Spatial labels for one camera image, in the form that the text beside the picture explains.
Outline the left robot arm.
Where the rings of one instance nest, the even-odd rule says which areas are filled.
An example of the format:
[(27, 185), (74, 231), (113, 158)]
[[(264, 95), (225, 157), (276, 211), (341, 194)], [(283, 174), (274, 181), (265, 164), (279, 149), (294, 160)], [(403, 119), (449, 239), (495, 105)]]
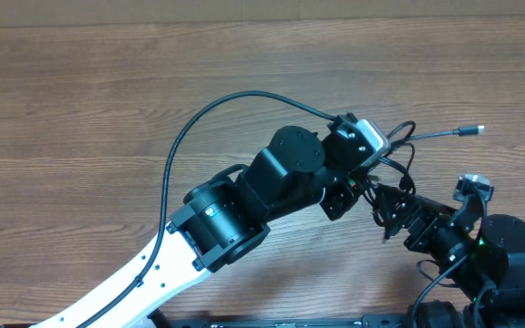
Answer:
[(258, 247), (272, 220), (320, 205), (337, 220), (365, 190), (362, 174), (388, 147), (365, 123), (325, 139), (280, 128), (249, 165), (229, 167), (191, 190), (182, 206), (120, 270), (44, 327), (134, 327), (172, 297)]

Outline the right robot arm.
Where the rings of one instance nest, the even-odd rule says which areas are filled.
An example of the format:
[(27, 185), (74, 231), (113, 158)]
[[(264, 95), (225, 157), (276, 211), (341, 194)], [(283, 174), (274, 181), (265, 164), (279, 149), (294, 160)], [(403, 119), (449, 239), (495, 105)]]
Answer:
[(487, 182), (460, 179), (454, 191), (459, 209), (380, 184), (375, 216), (386, 239), (405, 229), (409, 251), (428, 254), (439, 275), (470, 299), (462, 313), (446, 302), (418, 297), (410, 307), (410, 327), (525, 327), (525, 221), (489, 215), (493, 194)]

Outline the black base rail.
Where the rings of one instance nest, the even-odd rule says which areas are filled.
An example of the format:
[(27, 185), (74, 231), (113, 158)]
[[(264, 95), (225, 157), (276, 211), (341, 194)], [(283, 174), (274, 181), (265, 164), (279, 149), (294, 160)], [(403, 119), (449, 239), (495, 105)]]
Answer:
[(367, 314), (360, 318), (290, 320), (169, 320), (155, 311), (146, 317), (149, 327), (161, 328), (408, 328), (405, 314)]

